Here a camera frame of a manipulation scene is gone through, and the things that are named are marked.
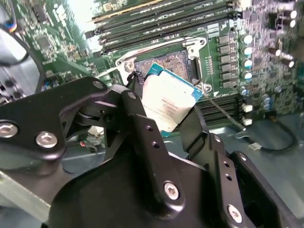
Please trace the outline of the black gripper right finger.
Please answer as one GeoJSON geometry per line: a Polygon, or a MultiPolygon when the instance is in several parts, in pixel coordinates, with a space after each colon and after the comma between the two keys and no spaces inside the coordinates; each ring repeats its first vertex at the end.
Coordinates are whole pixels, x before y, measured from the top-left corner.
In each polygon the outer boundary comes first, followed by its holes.
{"type": "Polygon", "coordinates": [[[242,152],[228,153],[194,106],[180,128],[189,160],[203,166],[211,183],[211,217],[218,228],[293,228],[295,217],[253,162],[242,152]]]}

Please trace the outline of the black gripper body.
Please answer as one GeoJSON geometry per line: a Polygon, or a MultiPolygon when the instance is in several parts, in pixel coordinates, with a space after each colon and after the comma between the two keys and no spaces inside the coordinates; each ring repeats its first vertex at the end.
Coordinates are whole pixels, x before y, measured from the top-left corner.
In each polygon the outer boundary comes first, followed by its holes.
{"type": "Polygon", "coordinates": [[[51,228],[215,228],[223,216],[211,171],[167,152],[121,154],[55,196],[51,228]]]}

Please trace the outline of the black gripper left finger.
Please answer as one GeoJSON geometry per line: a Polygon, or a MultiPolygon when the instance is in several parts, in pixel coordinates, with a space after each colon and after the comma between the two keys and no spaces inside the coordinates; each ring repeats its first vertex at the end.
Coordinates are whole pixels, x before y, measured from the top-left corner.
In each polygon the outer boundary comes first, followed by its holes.
{"type": "Polygon", "coordinates": [[[160,213],[178,213],[185,196],[172,157],[140,97],[85,77],[0,108],[0,169],[21,198],[52,209],[72,201],[122,203],[130,191],[160,213]],[[67,140],[91,126],[110,135],[110,159],[81,175],[61,161],[67,140]]]}

